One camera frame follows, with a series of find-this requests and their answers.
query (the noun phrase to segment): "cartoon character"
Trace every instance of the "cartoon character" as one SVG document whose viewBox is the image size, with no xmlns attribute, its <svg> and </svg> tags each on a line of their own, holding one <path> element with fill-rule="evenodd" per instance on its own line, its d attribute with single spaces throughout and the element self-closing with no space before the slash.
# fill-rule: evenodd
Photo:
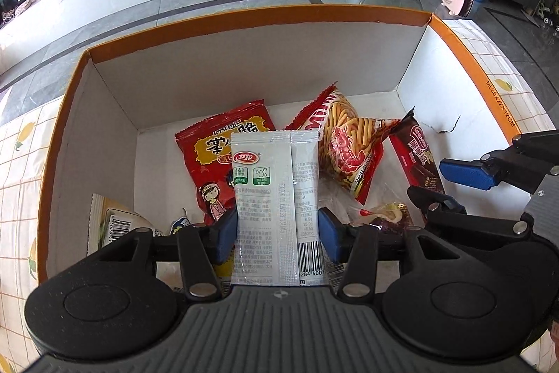
<svg viewBox="0 0 559 373">
<path fill-rule="evenodd" d="M 200 187 L 200 195 L 206 203 L 208 208 L 208 214 L 211 215 L 214 221 L 219 220 L 219 218 L 225 213 L 225 207 L 222 202 L 218 200 L 219 197 L 219 185 L 215 182 L 209 182 Z"/>
</svg>

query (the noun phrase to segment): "lemon print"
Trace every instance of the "lemon print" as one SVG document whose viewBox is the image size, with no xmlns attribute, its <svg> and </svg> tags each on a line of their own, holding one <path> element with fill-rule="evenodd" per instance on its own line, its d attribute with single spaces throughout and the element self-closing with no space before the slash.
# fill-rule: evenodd
<svg viewBox="0 0 559 373">
<path fill-rule="evenodd" d="M 1 373 L 16 373 L 6 358 L 0 354 L 0 372 Z"/>
<path fill-rule="evenodd" d="M 508 81 L 502 80 L 500 78 L 497 78 L 495 80 L 495 82 L 497 83 L 497 85 L 502 89 L 502 90 L 506 90 L 507 92 L 510 92 L 514 89 L 513 85 L 511 83 L 509 83 Z"/>
<path fill-rule="evenodd" d="M 33 239 L 29 250 L 29 274 L 37 280 L 37 239 Z"/>
<path fill-rule="evenodd" d="M 35 127 L 35 123 L 30 122 L 24 128 L 21 129 L 20 135 L 17 137 L 16 151 L 19 150 L 20 147 L 23 146 L 23 142 L 27 138 L 29 138 L 29 135 L 33 131 L 33 127 Z"/>
</svg>

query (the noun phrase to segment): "gray tile floor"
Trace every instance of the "gray tile floor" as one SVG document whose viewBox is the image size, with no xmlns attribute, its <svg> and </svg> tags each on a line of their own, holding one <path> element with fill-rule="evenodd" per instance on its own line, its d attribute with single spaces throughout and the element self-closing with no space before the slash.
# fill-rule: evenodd
<svg viewBox="0 0 559 373">
<path fill-rule="evenodd" d="M 440 0 L 420 0 L 434 12 Z M 82 52 L 93 45 L 155 25 L 233 9 L 301 3 L 359 3 L 360 0 L 152 0 L 79 28 L 0 75 L 7 96 L 0 125 L 64 94 Z M 518 7 L 488 2 L 473 19 L 514 62 L 551 119 L 559 125 L 559 39 L 528 22 Z"/>
</svg>

